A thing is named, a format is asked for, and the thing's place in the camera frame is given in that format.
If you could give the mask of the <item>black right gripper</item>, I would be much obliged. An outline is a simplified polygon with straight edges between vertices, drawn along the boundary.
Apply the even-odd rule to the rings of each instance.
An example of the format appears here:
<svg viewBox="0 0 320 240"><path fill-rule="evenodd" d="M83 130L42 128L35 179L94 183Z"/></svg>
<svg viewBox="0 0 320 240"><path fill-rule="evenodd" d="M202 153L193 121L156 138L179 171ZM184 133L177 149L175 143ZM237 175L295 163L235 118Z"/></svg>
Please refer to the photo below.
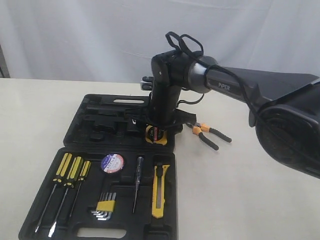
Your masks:
<svg viewBox="0 0 320 240"><path fill-rule="evenodd" d="M128 107L124 110L124 116L135 121L137 128L141 129L145 136L148 132L147 127L156 127L161 131L180 131L185 123L194 124L197 115L178 108L171 112L152 107Z"/></svg>

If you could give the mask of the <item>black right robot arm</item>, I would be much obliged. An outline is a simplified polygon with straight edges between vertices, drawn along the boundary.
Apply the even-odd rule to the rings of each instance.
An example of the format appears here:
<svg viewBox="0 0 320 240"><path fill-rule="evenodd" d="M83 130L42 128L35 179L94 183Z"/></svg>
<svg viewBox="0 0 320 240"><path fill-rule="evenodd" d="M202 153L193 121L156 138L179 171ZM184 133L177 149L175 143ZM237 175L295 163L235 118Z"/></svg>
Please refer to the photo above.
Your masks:
<svg viewBox="0 0 320 240"><path fill-rule="evenodd" d="M193 121L177 104L182 89L218 92L245 103L248 124L278 163L320 176L320 78L219 66L200 51L171 50L151 59L152 90L141 120L163 129Z"/></svg>

